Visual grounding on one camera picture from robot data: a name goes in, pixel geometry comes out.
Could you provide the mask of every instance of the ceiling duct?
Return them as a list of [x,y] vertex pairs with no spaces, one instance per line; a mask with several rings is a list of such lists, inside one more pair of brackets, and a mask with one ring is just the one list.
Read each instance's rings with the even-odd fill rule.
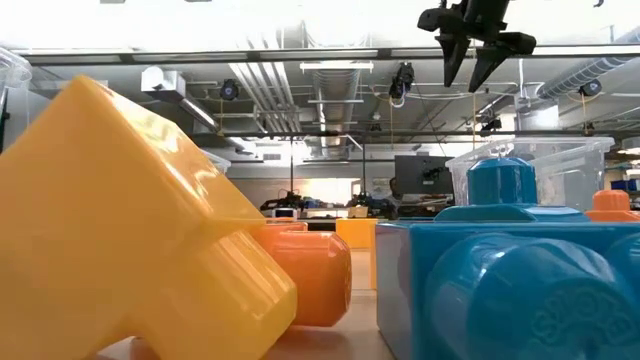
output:
[[[220,131],[220,124],[187,94],[186,81],[177,71],[164,71],[151,66],[142,72],[141,90],[156,100],[177,104],[212,133]],[[251,152],[251,146],[239,138],[225,138],[238,152]]]
[[[321,44],[317,42],[313,34],[307,32],[309,47],[325,47],[333,44]],[[367,42],[366,35],[363,35],[354,47],[364,47]],[[313,87],[316,99],[319,100],[317,106],[318,117],[321,123],[321,130],[327,131],[348,131],[349,123],[353,115],[355,104],[349,101],[356,100],[358,84],[360,83],[359,69],[319,69],[313,70]],[[347,141],[341,137],[323,137],[322,156],[327,158],[348,158],[349,151]]]
[[[640,27],[633,29],[614,44],[638,44],[640,43]],[[538,98],[548,100],[558,98],[570,92],[575,92],[581,86],[590,83],[598,77],[619,68],[635,59],[634,57],[602,57],[583,62],[565,71],[551,81],[547,81],[538,91]]]

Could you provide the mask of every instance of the glossy plastic surface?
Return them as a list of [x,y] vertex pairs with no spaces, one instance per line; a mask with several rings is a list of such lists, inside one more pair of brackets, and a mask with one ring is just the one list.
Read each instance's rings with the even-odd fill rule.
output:
[[143,338],[134,338],[131,340],[129,348],[129,360],[162,360],[155,351],[149,346],[149,343]]
[[306,224],[266,225],[252,234],[298,288],[293,324],[333,326],[351,301],[351,252],[335,233],[300,230]]
[[163,360],[253,360],[289,327],[296,303],[284,270],[236,232],[185,261],[129,322]]
[[467,172],[469,204],[537,204],[536,173],[518,158],[480,161]]
[[352,249],[370,249],[377,223],[377,219],[337,219],[336,233]]
[[[510,237],[517,244],[510,245],[515,246],[514,249],[501,245],[486,251],[469,245],[472,238],[482,234]],[[629,294],[632,291],[640,294],[640,261],[635,256],[635,249],[640,248],[639,239],[640,226],[636,224],[378,225],[378,326],[399,360],[484,360],[491,358],[487,357],[491,353],[489,349],[500,347],[504,351],[500,354],[504,353],[505,357],[492,353],[494,359],[563,360],[580,356],[594,360],[635,359],[640,351],[640,315],[637,314],[640,304],[637,296]],[[466,246],[465,250],[460,250],[460,246]],[[491,263],[496,259],[504,259],[504,262]],[[442,270],[449,266],[452,270]],[[491,275],[487,280],[493,280],[486,283],[490,285],[483,287],[483,276],[487,274],[500,276]],[[602,278],[605,275],[609,276],[608,280]],[[545,281],[549,288],[543,291],[541,289],[547,286]],[[527,286],[531,286],[531,291],[538,289],[535,290],[538,294],[530,293]],[[591,289],[592,293],[597,290],[595,305],[593,302],[582,305],[582,301],[592,300],[589,296],[576,295],[576,289],[582,288]],[[554,291],[566,296],[552,296]],[[476,305],[461,308],[465,298],[472,299]],[[549,300],[556,298],[564,302]],[[549,339],[557,334],[567,336],[549,340],[543,343],[544,346],[538,346],[532,340],[531,346],[527,347],[520,340],[526,338],[523,335],[526,331],[531,334],[535,327],[528,322],[534,318],[526,315],[525,309],[535,309],[538,306],[535,304],[542,304],[541,301],[548,304],[551,314],[564,320],[543,319],[544,325],[535,324],[542,326],[538,328],[544,330],[540,330],[540,334],[546,331],[545,336]],[[575,307],[582,306],[591,306],[593,316],[598,314],[597,319],[582,322],[577,317],[580,314],[574,311]],[[495,311],[500,314],[493,318],[485,316]],[[519,314],[513,320],[516,323],[505,323],[513,311]],[[486,328],[491,324],[496,327]],[[518,327],[513,327],[515,325],[520,329],[531,328],[516,333]],[[513,328],[513,337],[500,334],[500,326]],[[558,328],[562,329],[561,333],[554,330]],[[608,331],[617,335],[605,336]],[[447,340],[458,338],[458,341]],[[572,349],[576,350],[573,357],[567,356]]]
[[290,279],[229,238],[264,223],[257,209],[175,123],[92,80],[74,79],[0,170],[0,358],[80,359],[133,314],[154,345],[170,337],[163,360],[225,353],[237,341],[200,332],[224,322],[260,352],[293,319]]
[[467,174],[471,205],[447,208],[434,221],[589,221],[578,210],[537,205],[535,178],[534,168],[524,160],[481,160]]
[[566,241],[471,237],[440,258],[426,294],[426,323],[459,359],[630,359],[640,351],[626,279]]
[[597,222],[640,221],[640,214],[631,211],[629,194],[622,190],[603,190],[593,195],[593,210],[586,215]]

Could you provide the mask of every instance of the orange object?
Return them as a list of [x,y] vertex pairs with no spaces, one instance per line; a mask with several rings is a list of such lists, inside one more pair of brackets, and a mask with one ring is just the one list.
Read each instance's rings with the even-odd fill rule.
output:
[[131,340],[129,348],[129,360],[161,360],[158,354],[149,346],[149,343],[143,338],[134,338]]
[[376,236],[378,219],[338,219],[336,233],[352,249],[370,249]]
[[71,81],[0,171],[0,359],[82,359],[129,319],[163,360],[255,360],[293,320],[295,285],[244,232],[260,212],[100,84]]
[[289,224],[292,222],[295,222],[296,218],[285,218],[285,217],[281,217],[281,218],[268,218],[267,219],[267,224]]
[[373,290],[378,290],[378,266],[376,262],[376,239],[374,238],[369,251],[369,287]]
[[333,326],[351,301],[351,253],[335,233],[306,232],[306,227],[265,225],[252,235],[298,288],[293,325]]
[[593,195],[593,210],[585,213],[596,222],[640,221],[640,214],[631,211],[629,194],[622,190],[603,190]]

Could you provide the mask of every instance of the orange toy block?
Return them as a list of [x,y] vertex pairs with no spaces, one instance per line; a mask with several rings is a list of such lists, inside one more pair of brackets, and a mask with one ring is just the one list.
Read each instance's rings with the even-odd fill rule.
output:
[[593,195],[593,210],[585,213],[596,222],[640,221],[640,214],[631,211],[629,194],[622,190],[603,190]]
[[351,301],[351,253],[333,232],[307,232],[303,223],[272,224],[251,231],[298,288],[294,325],[333,326]]

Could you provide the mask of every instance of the clear storage container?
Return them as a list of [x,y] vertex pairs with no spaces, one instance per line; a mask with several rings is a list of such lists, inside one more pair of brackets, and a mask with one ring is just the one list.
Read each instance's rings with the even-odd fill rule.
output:
[[519,157],[536,169],[538,202],[586,211],[604,187],[604,153],[614,144],[606,137],[514,138],[486,144],[449,160],[456,205],[468,205],[467,170],[487,158]]
[[212,154],[206,150],[202,150],[202,152],[207,157],[207,159],[209,159],[209,161],[213,163],[213,166],[215,166],[216,169],[218,169],[223,174],[227,173],[227,170],[231,166],[231,161],[221,158],[220,156]]
[[5,87],[23,87],[30,80],[29,62],[9,50],[0,48],[0,94]]

